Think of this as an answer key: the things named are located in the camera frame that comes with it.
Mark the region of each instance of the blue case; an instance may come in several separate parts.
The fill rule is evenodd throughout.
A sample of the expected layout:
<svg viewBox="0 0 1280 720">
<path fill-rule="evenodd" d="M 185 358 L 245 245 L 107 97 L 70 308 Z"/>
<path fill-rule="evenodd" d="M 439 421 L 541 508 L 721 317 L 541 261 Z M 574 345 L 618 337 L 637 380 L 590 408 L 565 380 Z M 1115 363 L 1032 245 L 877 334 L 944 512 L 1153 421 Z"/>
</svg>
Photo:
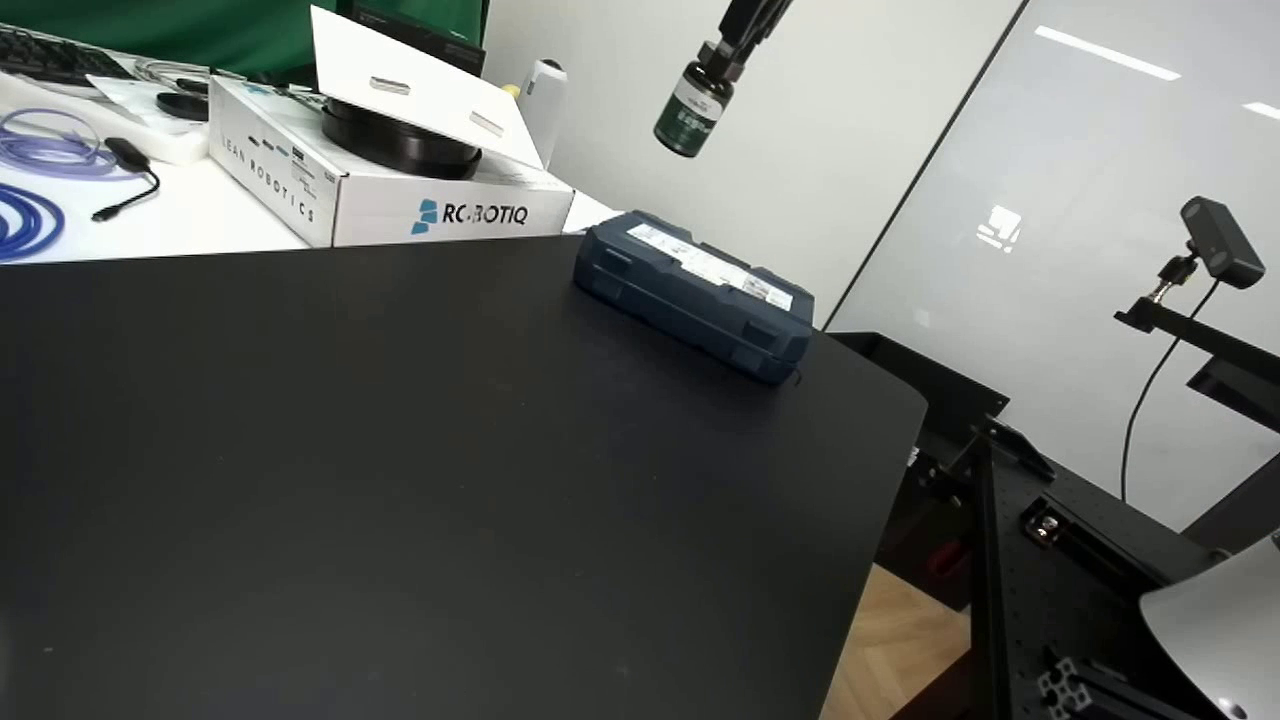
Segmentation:
<svg viewBox="0 0 1280 720">
<path fill-rule="evenodd" d="M 789 380 L 812 340 L 803 288 L 647 213 L 589 229 L 572 282 L 764 385 Z"/>
</svg>

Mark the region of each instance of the floor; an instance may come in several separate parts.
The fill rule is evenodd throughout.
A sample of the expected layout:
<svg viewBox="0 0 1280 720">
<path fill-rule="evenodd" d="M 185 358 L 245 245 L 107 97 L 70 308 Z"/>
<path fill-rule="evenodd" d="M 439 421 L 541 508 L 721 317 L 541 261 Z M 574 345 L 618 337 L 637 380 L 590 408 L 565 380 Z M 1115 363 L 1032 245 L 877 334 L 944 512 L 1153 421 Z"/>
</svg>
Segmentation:
<svg viewBox="0 0 1280 720">
<path fill-rule="evenodd" d="M 872 567 L 820 720 L 886 720 L 964 651 L 964 614 Z"/>
</svg>

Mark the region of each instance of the white wall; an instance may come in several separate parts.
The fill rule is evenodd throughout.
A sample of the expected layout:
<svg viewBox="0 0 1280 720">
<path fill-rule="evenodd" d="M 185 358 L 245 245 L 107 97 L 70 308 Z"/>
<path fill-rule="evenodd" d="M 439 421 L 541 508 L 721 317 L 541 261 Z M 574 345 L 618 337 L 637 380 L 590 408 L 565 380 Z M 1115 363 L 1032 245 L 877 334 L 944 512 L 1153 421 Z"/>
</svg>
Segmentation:
<svg viewBox="0 0 1280 720">
<path fill-rule="evenodd" d="M 652 122 L 722 9 L 494 0 L 487 75 L 524 79 L 531 59 L 559 59 L 572 94 L 553 170 L 565 182 L 812 288 L 825 321 L 1017 0 L 794 0 L 686 165 L 652 142 Z"/>
<path fill-rule="evenodd" d="M 1133 70 L 1035 35 L 1059 28 L 1178 71 Z M 1221 288 L 1205 321 L 1280 352 L 1280 109 L 1276 0 L 1032 5 L 935 157 L 920 192 L 838 308 L 835 327 L 879 327 L 1012 396 L 1048 455 L 1115 494 L 1126 408 L 1169 337 L 1111 321 L 1185 248 L 1178 204 L 1222 200 L 1262 284 Z M 1019 218 L 1012 254 L 979 223 Z M 1205 274 L 1172 295 L 1186 312 Z M 1159 376 L 1133 454 L 1133 500 L 1185 527 L 1280 454 L 1276 433 L 1185 388 L 1205 352 Z"/>
</svg>

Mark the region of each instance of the black tabletop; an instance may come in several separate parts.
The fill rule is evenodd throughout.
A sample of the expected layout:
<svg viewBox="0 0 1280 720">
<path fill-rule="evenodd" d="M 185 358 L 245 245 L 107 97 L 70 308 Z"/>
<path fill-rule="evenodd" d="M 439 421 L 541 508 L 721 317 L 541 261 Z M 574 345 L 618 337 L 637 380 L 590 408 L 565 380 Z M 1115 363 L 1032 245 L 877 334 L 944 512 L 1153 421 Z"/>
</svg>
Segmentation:
<svg viewBox="0 0 1280 720">
<path fill-rule="evenodd" d="M 572 254 L 2 270 L 0 715 L 815 715 L 925 400 Z"/>
</svg>

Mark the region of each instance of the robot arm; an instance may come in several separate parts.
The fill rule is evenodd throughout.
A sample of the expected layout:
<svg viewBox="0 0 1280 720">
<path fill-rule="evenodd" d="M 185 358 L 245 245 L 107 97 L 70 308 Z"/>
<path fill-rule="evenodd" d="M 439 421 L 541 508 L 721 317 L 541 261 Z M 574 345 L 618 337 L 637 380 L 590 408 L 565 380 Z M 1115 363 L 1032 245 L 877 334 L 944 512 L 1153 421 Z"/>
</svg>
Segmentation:
<svg viewBox="0 0 1280 720">
<path fill-rule="evenodd" d="M 792 0 L 732 0 L 721 22 L 721 41 L 702 45 L 685 70 L 652 137 L 674 157 L 697 157 L 732 101 L 750 52 L 771 35 Z"/>
</svg>

